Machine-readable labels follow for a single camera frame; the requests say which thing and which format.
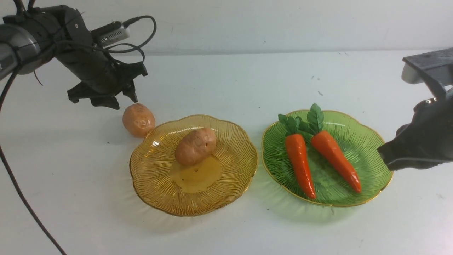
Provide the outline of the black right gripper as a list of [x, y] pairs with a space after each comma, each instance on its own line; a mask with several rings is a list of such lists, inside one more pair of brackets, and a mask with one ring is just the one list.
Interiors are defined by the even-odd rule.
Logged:
[[452, 89], [414, 107], [412, 121], [401, 126], [395, 138], [378, 153], [390, 171], [429, 169], [453, 161]]

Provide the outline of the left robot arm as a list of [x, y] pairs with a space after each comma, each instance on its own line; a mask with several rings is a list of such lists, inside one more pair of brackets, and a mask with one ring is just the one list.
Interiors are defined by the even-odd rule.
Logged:
[[81, 13], [66, 5], [24, 10], [18, 6], [1, 25], [1, 78], [13, 71], [30, 74], [56, 58], [79, 80], [67, 91], [73, 103], [89, 99], [95, 107], [119, 110], [122, 86], [113, 58], [95, 50]]

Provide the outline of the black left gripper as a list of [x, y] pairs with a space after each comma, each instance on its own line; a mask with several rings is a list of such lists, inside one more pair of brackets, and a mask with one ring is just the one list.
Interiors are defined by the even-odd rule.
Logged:
[[80, 83], [67, 91], [73, 103], [89, 99], [94, 107], [119, 110], [120, 92], [137, 103], [134, 79], [147, 76], [143, 62], [119, 64], [92, 47], [94, 41], [81, 13], [66, 5], [33, 8], [3, 18], [3, 42], [12, 47], [20, 75], [31, 74], [56, 58]]

